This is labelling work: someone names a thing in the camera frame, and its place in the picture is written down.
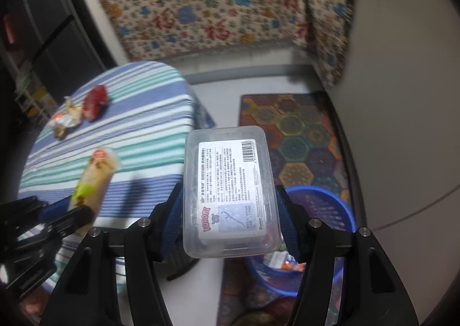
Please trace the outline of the person's left hand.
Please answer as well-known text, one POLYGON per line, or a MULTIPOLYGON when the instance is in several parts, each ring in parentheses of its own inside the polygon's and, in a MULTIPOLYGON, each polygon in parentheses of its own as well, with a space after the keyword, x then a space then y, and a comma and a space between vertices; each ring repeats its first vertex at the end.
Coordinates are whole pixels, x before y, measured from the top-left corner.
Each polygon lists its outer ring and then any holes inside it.
POLYGON ((28 295, 28 297, 20 303, 20 306, 27 314, 40 317, 47 306, 48 299, 48 293, 42 288, 39 288, 28 295))

